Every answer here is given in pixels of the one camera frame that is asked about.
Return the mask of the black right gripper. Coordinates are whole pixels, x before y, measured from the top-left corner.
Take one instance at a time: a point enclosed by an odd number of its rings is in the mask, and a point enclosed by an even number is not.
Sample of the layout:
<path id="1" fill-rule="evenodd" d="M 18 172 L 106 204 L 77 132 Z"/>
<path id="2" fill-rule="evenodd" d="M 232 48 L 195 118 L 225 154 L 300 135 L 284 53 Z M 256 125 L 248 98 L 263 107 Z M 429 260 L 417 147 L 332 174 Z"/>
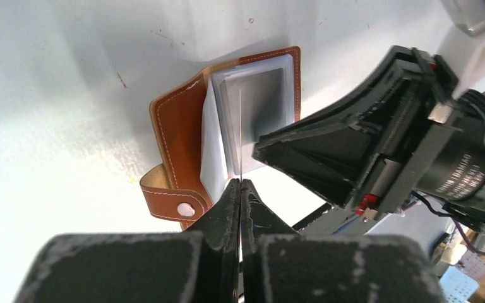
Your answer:
<path id="1" fill-rule="evenodd" d="M 456 83 L 442 57 L 393 46 L 355 90 L 261 136 L 252 157 L 341 208 L 388 212 L 422 191 L 446 217 L 485 222 L 485 96 L 453 101 Z"/>

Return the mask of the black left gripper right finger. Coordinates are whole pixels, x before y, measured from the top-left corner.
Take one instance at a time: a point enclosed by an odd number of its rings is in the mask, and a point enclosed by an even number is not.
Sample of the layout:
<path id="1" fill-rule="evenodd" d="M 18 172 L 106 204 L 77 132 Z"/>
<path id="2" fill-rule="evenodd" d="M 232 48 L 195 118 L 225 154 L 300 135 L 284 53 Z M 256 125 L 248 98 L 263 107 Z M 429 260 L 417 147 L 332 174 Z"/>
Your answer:
<path id="1" fill-rule="evenodd" d="M 246 302 L 444 302 L 427 257 L 399 235 L 301 235 L 241 183 Z"/>

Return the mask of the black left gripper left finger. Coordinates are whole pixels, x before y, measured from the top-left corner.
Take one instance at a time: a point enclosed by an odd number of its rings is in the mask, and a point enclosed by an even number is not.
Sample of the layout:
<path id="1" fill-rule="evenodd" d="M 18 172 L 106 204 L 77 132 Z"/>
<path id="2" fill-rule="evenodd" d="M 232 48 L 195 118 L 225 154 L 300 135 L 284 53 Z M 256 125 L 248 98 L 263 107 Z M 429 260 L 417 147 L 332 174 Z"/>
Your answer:
<path id="1" fill-rule="evenodd" d="M 237 302 L 241 182 L 180 233 L 62 234 L 34 259 L 17 302 Z"/>

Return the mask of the brown leather card holder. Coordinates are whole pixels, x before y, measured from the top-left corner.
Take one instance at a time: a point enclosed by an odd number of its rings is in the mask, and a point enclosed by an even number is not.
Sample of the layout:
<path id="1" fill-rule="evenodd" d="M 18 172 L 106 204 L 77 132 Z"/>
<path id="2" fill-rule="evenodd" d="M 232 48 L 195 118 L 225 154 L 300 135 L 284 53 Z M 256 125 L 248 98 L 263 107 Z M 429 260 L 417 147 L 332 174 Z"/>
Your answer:
<path id="1" fill-rule="evenodd" d="M 151 216 L 187 229 L 220 199 L 227 183 L 260 168 L 260 136 L 301 117 L 298 46 L 203 68 L 152 100 L 161 163 L 141 179 Z"/>

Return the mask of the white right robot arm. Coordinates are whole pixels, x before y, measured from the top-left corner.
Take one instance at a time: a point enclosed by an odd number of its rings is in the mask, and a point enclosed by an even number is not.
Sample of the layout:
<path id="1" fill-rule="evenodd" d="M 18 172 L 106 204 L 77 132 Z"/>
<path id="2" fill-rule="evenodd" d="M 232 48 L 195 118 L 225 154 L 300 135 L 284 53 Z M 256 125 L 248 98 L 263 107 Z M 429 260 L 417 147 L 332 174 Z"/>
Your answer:
<path id="1" fill-rule="evenodd" d="M 379 220 L 413 191 L 485 224 L 485 1 L 450 1 L 437 55 L 393 46 L 357 88 L 264 135 L 255 160 L 328 203 Z"/>

